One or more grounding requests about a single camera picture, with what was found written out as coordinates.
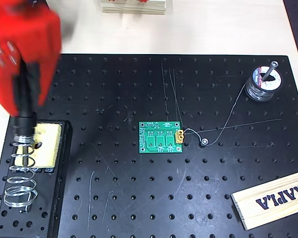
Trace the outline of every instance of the mounting hole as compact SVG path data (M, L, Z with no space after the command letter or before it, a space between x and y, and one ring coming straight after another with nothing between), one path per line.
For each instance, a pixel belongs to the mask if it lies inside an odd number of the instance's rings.
M19 225L19 221L14 221L14 222L12 223L12 225L13 225L14 227L17 227L17 226Z
M26 223L26 227L30 228L33 225L33 223L31 221Z

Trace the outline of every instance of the table surface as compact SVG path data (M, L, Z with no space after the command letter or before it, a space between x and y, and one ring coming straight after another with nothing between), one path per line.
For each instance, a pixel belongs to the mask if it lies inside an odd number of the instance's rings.
M62 20L63 53L287 55L298 88L283 0L167 0L163 16L103 14L98 0L48 3ZM0 156L8 118L0 106Z

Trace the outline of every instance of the black optical breadboard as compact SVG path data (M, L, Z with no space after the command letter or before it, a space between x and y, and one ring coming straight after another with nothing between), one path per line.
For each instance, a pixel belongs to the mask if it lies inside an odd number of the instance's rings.
M281 89L267 103L242 92L214 145L190 134L183 153L139 153L140 121L182 120L212 143L245 81L272 60ZM245 231L230 198L298 172L298 93L286 56L62 55L38 118L73 126L60 238L298 238L298 213ZM0 195L3 186L0 178Z

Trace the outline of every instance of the wooden block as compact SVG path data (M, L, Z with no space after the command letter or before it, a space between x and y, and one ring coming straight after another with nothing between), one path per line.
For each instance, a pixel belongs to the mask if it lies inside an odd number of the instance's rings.
M298 173L232 194L246 230L298 212Z
M138 14L164 14L166 0L100 0L100 6L104 13L138 13Z

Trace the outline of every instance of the printed circuit board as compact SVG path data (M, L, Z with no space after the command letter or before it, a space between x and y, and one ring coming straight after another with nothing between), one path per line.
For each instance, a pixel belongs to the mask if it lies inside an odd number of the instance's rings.
M181 133L178 121L139 122L139 153L182 153L176 132Z

